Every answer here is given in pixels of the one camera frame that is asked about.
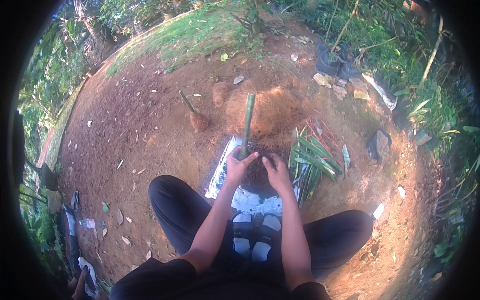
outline dirt ground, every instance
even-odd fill
[[[294,20],[286,19],[284,24],[294,36],[317,39]],[[372,238],[323,282],[330,296],[349,300],[401,298],[408,292],[404,285],[420,278],[419,261],[432,251],[433,245],[425,243],[429,222],[424,212],[441,184],[437,181],[438,166],[396,130],[391,113],[373,89],[369,90],[371,100],[362,101],[350,95],[338,100],[331,90],[319,87],[312,79],[316,73],[314,44],[267,34],[264,48],[267,55],[260,60],[239,53],[221,62],[219,51],[166,75],[154,74],[158,59],[151,54],[108,79],[104,73],[113,57],[86,82],[59,155],[64,166],[64,201],[68,203],[78,190],[77,218],[103,219],[108,228],[104,237],[101,231],[78,228],[83,257],[94,265],[100,278],[113,282],[129,273],[133,265],[143,263],[149,251],[162,262],[178,257],[154,218],[148,185],[154,177],[169,174],[204,195],[229,138],[224,130],[225,105],[215,108],[212,86],[215,78],[233,82],[243,75],[264,90],[287,82],[303,109],[325,122],[340,147],[348,146],[352,159],[348,175],[337,183],[321,178],[313,198],[301,209],[304,223],[347,209],[372,214],[379,203],[385,205]],[[299,57],[295,63],[290,59],[292,53]],[[206,131],[194,133],[179,90],[209,117]],[[378,128],[387,131],[393,141],[390,157],[380,166],[367,158],[364,147]],[[404,199],[399,185],[406,191]],[[110,203],[110,212],[102,210],[102,201]],[[117,209],[132,222],[125,220],[118,225]],[[125,244],[122,236],[132,245]]]

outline green bamboo stick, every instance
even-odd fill
[[[248,156],[248,136],[250,134],[250,123],[252,121],[253,107],[255,106],[255,95],[247,96],[247,111],[245,113],[245,130],[243,131],[243,140],[241,142],[240,159],[243,160]]]
[[[187,97],[185,97],[185,95],[181,91],[179,91],[179,93],[180,93],[180,96],[183,98],[183,101],[185,101],[185,104],[188,106],[188,108],[190,108],[190,111],[195,112],[193,107],[190,105],[190,102],[188,102]]]

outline grass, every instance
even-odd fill
[[[214,53],[219,48],[238,51],[247,38],[245,29],[227,11],[200,9],[165,23],[132,40],[108,67],[105,76],[116,72],[149,53],[156,53],[161,69],[173,71],[189,58]]]
[[[77,86],[70,98],[68,98],[67,103],[65,103],[61,111],[58,113],[57,123],[53,128],[52,137],[50,139],[50,144],[48,145],[47,149],[47,156],[45,157],[45,162],[51,170],[54,170],[56,168],[57,158],[60,150],[60,143],[63,137],[63,133],[65,131],[65,126],[67,126],[67,122],[70,119],[73,105],[75,104],[77,96],[80,93],[80,90],[82,89],[85,81],[86,79]]]

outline plastic bottle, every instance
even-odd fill
[[[105,222],[100,219],[83,219],[78,221],[78,224],[80,224],[85,228],[91,228],[91,229],[94,229],[94,228],[99,229],[99,228],[105,227]]]

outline black shirt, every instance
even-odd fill
[[[183,259],[161,263],[150,258],[115,284],[111,300],[129,299],[330,299],[325,288],[307,282],[290,293],[286,286],[245,275],[209,270],[197,276]]]

